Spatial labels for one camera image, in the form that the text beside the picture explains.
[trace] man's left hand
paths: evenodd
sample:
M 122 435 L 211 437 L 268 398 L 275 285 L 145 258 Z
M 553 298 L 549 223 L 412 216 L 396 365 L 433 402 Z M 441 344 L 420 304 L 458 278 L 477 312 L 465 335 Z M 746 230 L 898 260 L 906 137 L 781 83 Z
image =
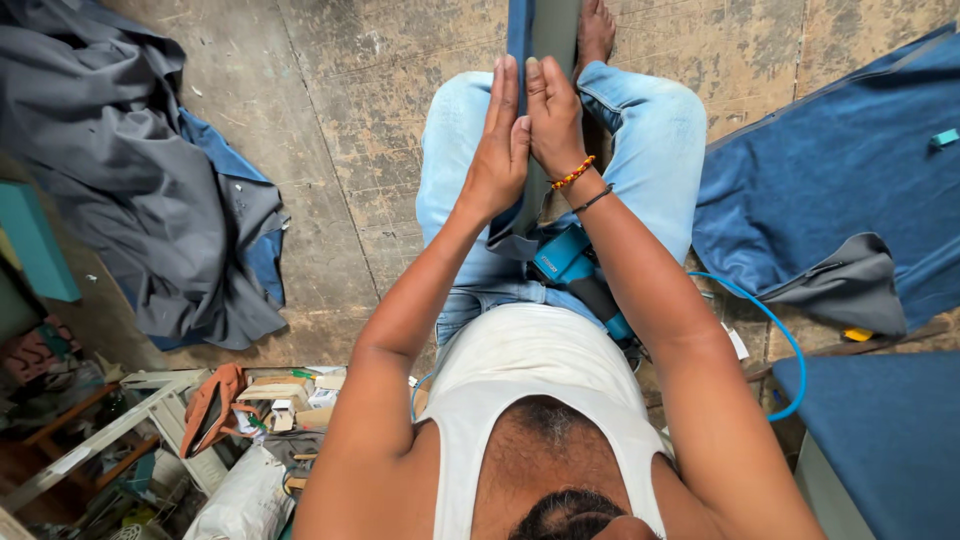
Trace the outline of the man's left hand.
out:
M 527 178 L 530 117 L 516 117 L 516 59 L 501 57 L 493 65 L 490 106 L 483 137 L 473 155 L 457 206 L 480 212 L 485 221 L 511 207 Z

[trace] teal foam block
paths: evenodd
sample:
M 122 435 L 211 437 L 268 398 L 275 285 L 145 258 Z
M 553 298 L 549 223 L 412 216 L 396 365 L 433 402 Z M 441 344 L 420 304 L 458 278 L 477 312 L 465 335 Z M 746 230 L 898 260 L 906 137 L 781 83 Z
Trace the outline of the teal foam block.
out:
M 956 130 L 950 130 L 934 135 L 930 139 L 930 145 L 939 150 L 951 142 L 955 142 L 957 139 L 960 139 L 960 134 L 958 134 Z
M 30 185 L 0 180 L 0 224 L 37 295 L 65 302 L 80 300 L 80 289 Z

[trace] white tank top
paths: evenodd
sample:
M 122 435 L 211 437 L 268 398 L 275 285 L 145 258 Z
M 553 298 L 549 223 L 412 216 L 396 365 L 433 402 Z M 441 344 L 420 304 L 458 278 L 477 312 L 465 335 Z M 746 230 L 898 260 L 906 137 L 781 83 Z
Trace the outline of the white tank top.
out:
M 581 315 L 507 304 L 480 315 L 440 350 L 426 410 L 440 430 L 435 540 L 468 540 L 493 424 L 527 396 L 550 396 L 589 418 L 610 442 L 634 515 L 666 538 L 651 460 L 669 456 L 647 421 L 620 349 Z

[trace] concrete floor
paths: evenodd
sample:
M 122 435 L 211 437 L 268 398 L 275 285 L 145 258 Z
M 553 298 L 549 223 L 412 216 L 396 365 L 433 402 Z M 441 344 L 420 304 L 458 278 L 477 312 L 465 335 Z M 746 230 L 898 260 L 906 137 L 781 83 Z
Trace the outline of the concrete floor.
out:
M 182 102 L 280 188 L 292 216 L 282 272 L 288 329 L 241 353 L 162 355 L 132 326 L 96 257 L 71 245 L 85 304 L 56 306 L 83 343 L 132 367 L 344 364 L 360 328 L 422 238 L 420 133 L 436 89 L 505 50 L 507 0 L 107 0 L 176 39 Z M 714 140 L 960 14 L 960 0 L 611 0 L 611 64 L 695 90 Z M 689 265 L 695 266 L 695 259 Z M 717 290 L 712 284 L 702 288 Z M 718 295 L 750 367 L 791 351 L 765 317 Z M 97 317 L 89 317 L 91 310 Z M 839 331 L 782 308 L 805 348 Z M 901 348 L 957 349 L 956 334 Z M 426 351 L 418 374 L 428 370 Z M 640 379 L 656 387 L 649 370 Z M 755 383 L 769 406 L 770 383 Z M 661 407 L 651 409 L 662 420 Z

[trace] light blue jeans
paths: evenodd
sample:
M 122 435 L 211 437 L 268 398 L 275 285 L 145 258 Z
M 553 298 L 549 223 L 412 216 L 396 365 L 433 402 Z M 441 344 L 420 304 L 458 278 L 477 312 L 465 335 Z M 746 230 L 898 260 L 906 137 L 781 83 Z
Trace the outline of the light blue jeans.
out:
M 424 246 L 440 231 L 460 195 L 483 133 L 492 80 L 491 73 L 457 75 L 437 90 L 430 105 L 417 194 Z M 679 83 L 600 61 L 584 69 L 577 86 L 584 107 L 613 134 L 613 157 L 604 180 L 616 183 L 617 197 L 683 264 L 704 163 L 703 104 Z M 547 227 L 547 235 L 577 222 L 568 212 Z M 525 280 L 524 262 L 487 251 L 488 233 L 489 227 L 480 233 L 453 282 L 437 320 L 438 345 L 481 313 L 512 302 L 565 307 L 603 328 L 571 294 Z

